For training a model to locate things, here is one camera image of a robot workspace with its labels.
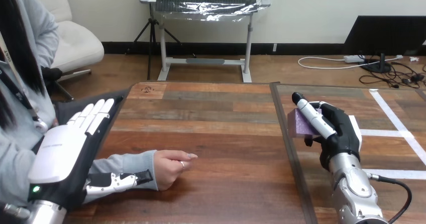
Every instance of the robotic hand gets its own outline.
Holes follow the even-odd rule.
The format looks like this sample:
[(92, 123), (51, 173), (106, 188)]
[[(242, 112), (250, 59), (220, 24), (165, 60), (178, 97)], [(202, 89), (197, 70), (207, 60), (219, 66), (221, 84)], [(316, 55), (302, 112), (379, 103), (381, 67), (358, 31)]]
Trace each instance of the robotic hand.
[(326, 102), (308, 102), (302, 94), (292, 96), (302, 114), (321, 134), (315, 139), (305, 139), (321, 144), (320, 162), (331, 174), (333, 203), (341, 224), (388, 224), (377, 205), (377, 193), (370, 185), (373, 176), (365, 173), (360, 164), (360, 141), (349, 116), (343, 110)]
[(139, 173), (88, 174), (110, 115), (123, 98), (99, 100), (76, 113), (66, 125), (50, 129), (29, 172), (28, 209), (6, 204), (4, 211), (26, 224), (61, 224), (67, 211), (96, 199), (149, 182), (149, 170)]

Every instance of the office chair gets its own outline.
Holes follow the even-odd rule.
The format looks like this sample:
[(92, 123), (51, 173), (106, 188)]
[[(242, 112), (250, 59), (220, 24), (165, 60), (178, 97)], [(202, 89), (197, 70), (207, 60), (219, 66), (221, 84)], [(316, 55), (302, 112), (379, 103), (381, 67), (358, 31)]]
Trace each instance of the office chair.
[[(72, 21), (68, 0), (40, 0), (50, 11), (58, 23), (59, 46), (51, 68), (59, 68), (62, 72), (70, 72), (80, 67), (92, 65), (103, 59), (103, 45), (88, 29)], [(83, 70), (63, 75), (54, 81), (55, 87), (68, 100), (74, 100), (59, 83), (77, 76), (91, 74), (91, 70)]]

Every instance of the power strip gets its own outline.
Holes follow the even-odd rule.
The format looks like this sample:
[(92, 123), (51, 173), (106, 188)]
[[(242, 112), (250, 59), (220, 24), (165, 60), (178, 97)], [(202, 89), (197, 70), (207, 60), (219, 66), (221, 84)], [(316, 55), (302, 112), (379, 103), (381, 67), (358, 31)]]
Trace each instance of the power strip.
[(351, 55), (351, 56), (344, 56), (343, 59), (346, 63), (354, 63), (354, 62), (364, 62), (365, 56), (361, 56), (363, 58), (360, 58), (358, 55)]

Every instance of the plastic wrap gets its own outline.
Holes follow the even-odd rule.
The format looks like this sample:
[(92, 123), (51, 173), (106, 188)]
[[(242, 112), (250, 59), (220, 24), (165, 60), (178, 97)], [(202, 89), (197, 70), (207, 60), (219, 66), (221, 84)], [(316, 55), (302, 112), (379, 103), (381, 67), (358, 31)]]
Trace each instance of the plastic wrap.
[(157, 0), (154, 9), (166, 19), (240, 21), (269, 6), (270, 0)]

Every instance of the foam block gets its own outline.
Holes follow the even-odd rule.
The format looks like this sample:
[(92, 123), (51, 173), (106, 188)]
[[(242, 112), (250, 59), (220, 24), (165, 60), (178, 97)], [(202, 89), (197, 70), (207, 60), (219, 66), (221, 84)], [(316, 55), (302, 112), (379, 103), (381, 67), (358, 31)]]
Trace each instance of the foam block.
[(293, 109), (293, 111), (287, 114), (287, 122), (288, 133), (292, 138), (305, 138), (320, 135), (298, 108)]

